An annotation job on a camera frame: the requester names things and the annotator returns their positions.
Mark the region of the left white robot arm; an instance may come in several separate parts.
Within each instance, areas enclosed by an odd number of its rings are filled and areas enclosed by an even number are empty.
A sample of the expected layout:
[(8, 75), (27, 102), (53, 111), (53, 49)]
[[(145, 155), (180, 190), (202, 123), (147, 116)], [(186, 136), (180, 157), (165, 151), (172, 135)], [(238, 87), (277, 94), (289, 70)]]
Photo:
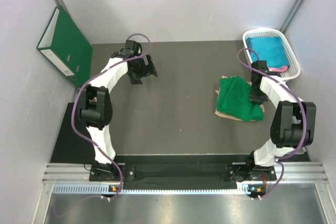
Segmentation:
[(131, 84), (142, 84), (142, 78), (158, 75), (151, 56), (143, 52), (139, 42), (131, 39), (127, 39), (123, 48), (111, 55), (107, 65), (80, 88), (73, 105), (71, 117), (85, 125), (89, 136), (77, 129), (74, 132), (94, 147), (95, 160), (89, 177), (92, 182), (121, 178), (109, 130), (113, 115), (110, 93), (125, 75)]

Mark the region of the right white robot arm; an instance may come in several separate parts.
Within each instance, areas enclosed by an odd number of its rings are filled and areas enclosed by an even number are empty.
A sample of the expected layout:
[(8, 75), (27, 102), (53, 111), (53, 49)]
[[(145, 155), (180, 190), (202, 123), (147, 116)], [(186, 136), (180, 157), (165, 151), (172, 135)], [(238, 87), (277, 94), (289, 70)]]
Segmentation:
[(275, 161), (297, 148), (311, 145), (314, 138), (317, 107), (298, 98), (282, 81), (280, 74), (267, 68), (264, 60), (251, 64), (251, 102), (262, 105), (271, 101), (275, 110), (270, 139), (246, 159), (245, 174), (251, 180), (266, 176), (275, 179)]

